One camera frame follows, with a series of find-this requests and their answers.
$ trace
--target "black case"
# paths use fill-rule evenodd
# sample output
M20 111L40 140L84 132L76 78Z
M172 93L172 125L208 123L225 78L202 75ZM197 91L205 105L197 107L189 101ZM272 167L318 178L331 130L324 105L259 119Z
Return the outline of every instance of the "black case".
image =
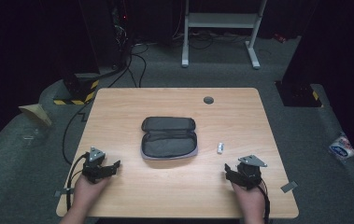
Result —
M148 117L142 122L141 155L147 160L173 160L197 155L194 119Z

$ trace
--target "wooden table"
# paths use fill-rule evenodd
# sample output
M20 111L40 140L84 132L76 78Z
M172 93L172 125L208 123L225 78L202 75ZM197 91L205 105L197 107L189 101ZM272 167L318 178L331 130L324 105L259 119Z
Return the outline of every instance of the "wooden table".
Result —
M206 104L206 96L214 103ZM141 124L150 116L193 118L198 155L143 160ZM222 154L217 153L219 142L224 143ZM224 163L236 170L237 159L251 154L268 164L261 171L271 201L270 218L293 218L299 213L292 192L280 189L289 180L255 89L101 89L75 160L91 146L106 153L104 166L121 160L118 173L91 210L92 217L240 218ZM63 196L57 214L65 212Z

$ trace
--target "hand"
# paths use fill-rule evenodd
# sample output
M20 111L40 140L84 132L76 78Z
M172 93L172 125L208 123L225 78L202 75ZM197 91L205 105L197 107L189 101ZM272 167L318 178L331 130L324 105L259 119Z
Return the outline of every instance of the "hand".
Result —
M232 183L234 193L244 215L244 223L246 224L263 224L264 198L258 188L246 190Z
M81 175L75 183L74 201L60 223L83 223L88 212L109 182L110 177L93 184L85 175Z

